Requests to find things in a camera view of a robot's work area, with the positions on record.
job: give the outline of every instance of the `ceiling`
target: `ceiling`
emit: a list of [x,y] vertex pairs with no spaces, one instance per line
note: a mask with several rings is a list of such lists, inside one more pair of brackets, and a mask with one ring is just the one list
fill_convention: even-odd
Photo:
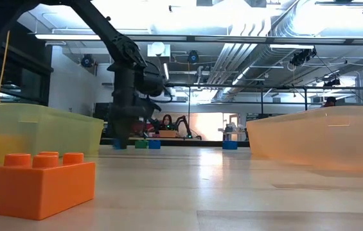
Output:
[[[155,35],[235,35],[235,36],[308,36],[308,37],[363,37],[362,9],[345,7],[317,7],[316,0],[271,0],[267,9],[251,8],[248,0],[94,0],[104,16],[112,18],[112,25],[125,34]],[[24,14],[19,22],[35,33],[92,33],[88,26],[72,11],[63,6],[40,5]],[[111,63],[102,42],[56,42],[75,62],[84,54],[93,54],[98,63]],[[194,83],[198,79],[192,71],[203,66],[210,71],[200,83],[256,84],[257,81],[236,80],[250,65],[279,66],[282,69],[251,67],[247,79],[262,78],[265,85],[306,85],[316,78],[344,69],[345,74],[362,70],[363,46],[316,46],[318,56],[299,66],[295,71],[288,62],[295,49],[271,49],[268,45],[223,43],[166,43],[171,57],[147,57],[148,42],[137,43],[147,60],[162,67],[168,64],[171,82]],[[187,54],[196,50],[200,64],[188,65]]]

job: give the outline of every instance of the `ceiling light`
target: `ceiling light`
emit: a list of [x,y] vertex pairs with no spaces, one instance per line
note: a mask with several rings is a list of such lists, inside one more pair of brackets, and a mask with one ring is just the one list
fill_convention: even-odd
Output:
[[164,73],[166,75],[166,80],[169,80],[170,79],[170,76],[168,75],[168,67],[167,67],[167,64],[164,63],[163,66],[164,66]]
[[270,44],[270,48],[281,49],[314,49],[313,45],[297,45],[297,44]]
[[42,40],[55,40],[55,41],[100,40],[100,37],[98,35],[36,34],[35,37]]

